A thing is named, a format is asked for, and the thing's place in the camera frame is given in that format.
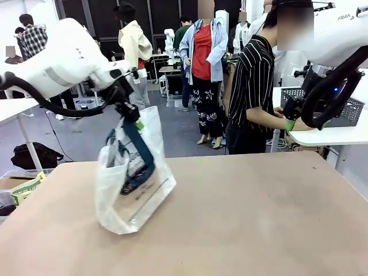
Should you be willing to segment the person right hand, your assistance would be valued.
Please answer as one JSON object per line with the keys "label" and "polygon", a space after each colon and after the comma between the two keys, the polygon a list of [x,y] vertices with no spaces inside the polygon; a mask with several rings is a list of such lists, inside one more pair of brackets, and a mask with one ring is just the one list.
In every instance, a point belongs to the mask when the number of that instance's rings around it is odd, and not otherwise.
{"label": "person right hand", "polygon": [[303,120],[297,120],[294,124],[293,131],[308,131],[313,129],[312,127],[307,126]]}

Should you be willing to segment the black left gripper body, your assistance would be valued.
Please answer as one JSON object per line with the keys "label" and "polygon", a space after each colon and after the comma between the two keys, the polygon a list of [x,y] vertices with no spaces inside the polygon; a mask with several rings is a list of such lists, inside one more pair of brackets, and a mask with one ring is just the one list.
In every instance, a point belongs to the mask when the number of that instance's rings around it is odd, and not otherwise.
{"label": "black left gripper body", "polygon": [[115,110],[129,122],[136,122],[140,118],[140,113],[136,105],[132,105],[130,102],[118,102],[115,104]]}

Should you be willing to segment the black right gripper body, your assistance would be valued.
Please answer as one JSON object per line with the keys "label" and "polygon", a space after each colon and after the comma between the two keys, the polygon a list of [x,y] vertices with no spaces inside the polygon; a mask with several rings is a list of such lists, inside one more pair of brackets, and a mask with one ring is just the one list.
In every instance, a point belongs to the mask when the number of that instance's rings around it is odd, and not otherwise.
{"label": "black right gripper body", "polygon": [[289,97],[283,107],[283,115],[288,120],[297,120],[300,118],[303,104],[303,97]]}

